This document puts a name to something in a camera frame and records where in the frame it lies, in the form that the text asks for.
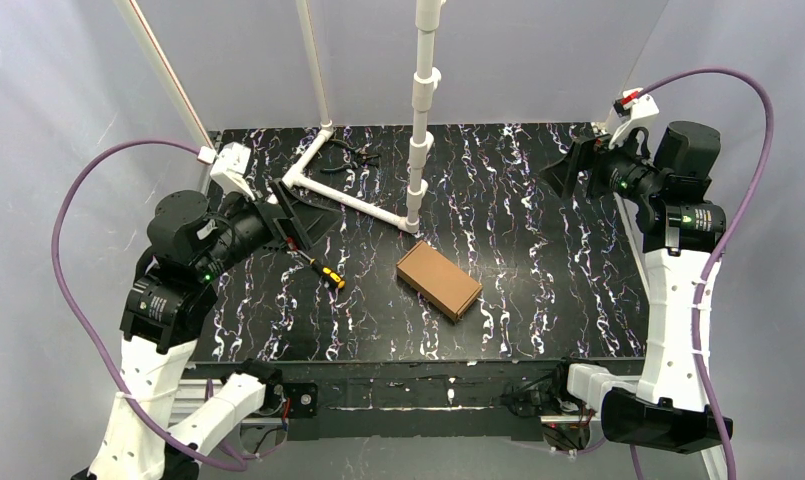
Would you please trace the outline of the brown cardboard box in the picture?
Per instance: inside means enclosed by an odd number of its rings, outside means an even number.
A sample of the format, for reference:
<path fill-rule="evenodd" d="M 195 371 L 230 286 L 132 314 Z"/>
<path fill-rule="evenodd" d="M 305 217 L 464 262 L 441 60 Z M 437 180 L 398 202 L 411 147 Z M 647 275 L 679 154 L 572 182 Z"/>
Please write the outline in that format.
<path fill-rule="evenodd" d="M 461 321 L 483 290 L 479 281 L 425 241 L 397 262 L 396 273 L 453 324 Z"/>

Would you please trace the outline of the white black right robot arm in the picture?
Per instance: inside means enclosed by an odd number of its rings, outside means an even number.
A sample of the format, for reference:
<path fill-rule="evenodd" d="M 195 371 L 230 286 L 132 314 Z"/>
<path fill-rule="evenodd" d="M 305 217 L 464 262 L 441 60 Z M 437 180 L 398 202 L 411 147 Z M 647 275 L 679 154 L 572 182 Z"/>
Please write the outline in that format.
<path fill-rule="evenodd" d="M 711 411 L 701 380 L 708 368 L 710 301 L 695 299 L 712 288 L 720 266 L 713 251 L 727 228 L 724 210 L 705 199 L 721 137 L 712 127 L 674 121 L 651 152 L 647 136 L 638 127 L 619 146 L 605 134 L 580 137 L 543 170 L 562 198 L 571 197 L 586 173 L 588 198 L 615 194 L 637 206 L 650 304 L 636 384 L 599 364 L 565 360 L 550 393 L 593 411 L 609 441 L 691 454 L 718 446 L 733 430 L 730 418 Z"/>

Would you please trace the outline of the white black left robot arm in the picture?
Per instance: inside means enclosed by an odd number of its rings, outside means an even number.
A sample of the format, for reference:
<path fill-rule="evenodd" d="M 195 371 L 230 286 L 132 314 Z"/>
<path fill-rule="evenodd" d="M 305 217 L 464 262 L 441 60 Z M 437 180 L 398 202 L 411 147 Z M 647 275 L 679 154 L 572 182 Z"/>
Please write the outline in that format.
<path fill-rule="evenodd" d="M 195 479 L 201 460 L 246 417 L 277 410 L 282 374 L 243 362 L 221 390 L 186 419 L 171 414 L 186 365 L 218 295 L 215 281 L 259 250 L 309 249 L 333 230 L 339 212 L 271 182 L 275 199 L 232 192 L 221 211 L 183 190 L 156 206 L 126 298 L 120 329 L 123 381 L 95 459 L 83 479 Z"/>

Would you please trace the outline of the yellow black screwdriver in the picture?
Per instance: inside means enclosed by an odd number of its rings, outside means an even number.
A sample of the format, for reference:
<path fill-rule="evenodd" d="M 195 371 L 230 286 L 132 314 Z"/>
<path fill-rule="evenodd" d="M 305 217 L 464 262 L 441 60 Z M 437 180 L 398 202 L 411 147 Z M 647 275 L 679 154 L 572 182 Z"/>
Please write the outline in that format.
<path fill-rule="evenodd" d="M 305 251 L 301 250 L 292 238 L 288 238 L 286 242 L 290 250 L 295 252 L 302 260 L 304 260 L 311 267 L 311 269 L 331 287 L 337 290 L 345 287 L 346 282 L 339 273 L 316 258 L 310 256 Z"/>

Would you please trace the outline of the black pliers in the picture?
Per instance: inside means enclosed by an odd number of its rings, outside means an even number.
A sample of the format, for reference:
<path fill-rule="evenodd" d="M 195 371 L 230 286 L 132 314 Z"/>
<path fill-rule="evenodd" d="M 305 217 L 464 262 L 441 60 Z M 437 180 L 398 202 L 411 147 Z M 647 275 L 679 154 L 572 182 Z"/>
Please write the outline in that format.
<path fill-rule="evenodd" d="M 347 157 L 340 165 L 321 168 L 320 172 L 331 175 L 342 173 L 348 170 L 357 170 L 364 167 L 378 167 L 378 160 L 382 157 L 380 153 L 369 152 L 366 147 L 355 148 L 343 140 L 331 138 L 324 145 L 333 146 L 343 150 Z"/>

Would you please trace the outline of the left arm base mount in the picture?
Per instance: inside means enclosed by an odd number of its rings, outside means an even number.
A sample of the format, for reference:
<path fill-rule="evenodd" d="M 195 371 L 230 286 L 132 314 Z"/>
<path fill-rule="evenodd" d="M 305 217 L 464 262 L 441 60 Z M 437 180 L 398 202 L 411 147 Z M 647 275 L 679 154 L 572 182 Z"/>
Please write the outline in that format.
<path fill-rule="evenodd" d="M 261 417 L 308 419 L 318 413 L 318 386 L 315 383 L 277 383 L 268 385 Z"/>

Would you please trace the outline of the white PVC pipe frame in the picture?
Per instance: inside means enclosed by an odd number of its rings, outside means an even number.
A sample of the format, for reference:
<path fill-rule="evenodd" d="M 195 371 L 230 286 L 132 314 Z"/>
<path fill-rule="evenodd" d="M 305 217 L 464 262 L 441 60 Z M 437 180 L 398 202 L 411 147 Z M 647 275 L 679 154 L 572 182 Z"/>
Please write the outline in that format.
<path fill-rule="evenodd" d="M 155 74 L 160 78 L 191 138 L 202 146 L 214 149 L 199 115 L 196 113 L 188 94 L 172 68 L 139 4 L 136 1 L 116 1 L 114 5 L 135 37 L 142 52 L 149 58 Z M 285 185 L 304 188 L 392 225 L 402 232 L 416 234 L 420 228 L 420 210 L 423 198 L 428 190 L 428 182 L 423 177 L 423 169 L 427 163 L 429 151 L 434 144 L 434 136 L 428 131 L 428 114 L 432 107 L 434 92 L 438 89 L 442 79 L 441 72 L 434 66 L 434 53 L 436 33 L 445 3 L 443 1 L 418 1 L 416 3 L 416 70 L 413 75 L 411 100 L 413 123 L 407 160 L 409 179 L 406 186 L 406 212 L 403 215 L 396 215 L 377 205 L 312 180 L 304 174 L 305 169 L 317 155 L 320 148 L 324 146 L 327 140 L 331 139 L 334 133 L 334 124 L 330 117 L 310 6 L 307 1 L 297 1 L 295 5 L 313 84 L 314 97 L 317 103 L 320 130 L 306 151 L 286 171 L 283 177 Z"/>

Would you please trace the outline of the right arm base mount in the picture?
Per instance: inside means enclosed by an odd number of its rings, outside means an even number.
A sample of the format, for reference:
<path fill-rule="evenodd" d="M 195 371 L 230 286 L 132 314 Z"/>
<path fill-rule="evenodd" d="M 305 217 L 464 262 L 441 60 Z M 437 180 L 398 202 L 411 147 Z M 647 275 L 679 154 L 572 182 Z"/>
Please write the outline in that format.
<path fill-rule="evenodd" d="M 575 415 L 578 422 L 589 422 L 595 411 L 566 390 L 566 377 L 553 370 L 535 380 L 509 384 L 499 396 L 499 404 L 518 417 Z"/>

